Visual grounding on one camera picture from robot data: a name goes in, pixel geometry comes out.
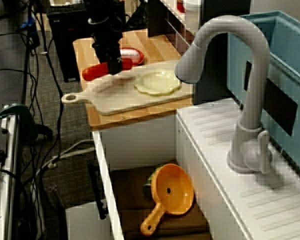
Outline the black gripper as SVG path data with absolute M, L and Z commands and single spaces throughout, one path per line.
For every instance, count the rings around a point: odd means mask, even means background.
M 119 40 L 122 35 L 122 21 L 120 18 L 104 18 L 102 20 L 88 19 L 93 27 L 92 44 L 100 63 L 107 63 L 111 75 L 123 70 L 122 56 L 120 54 Z

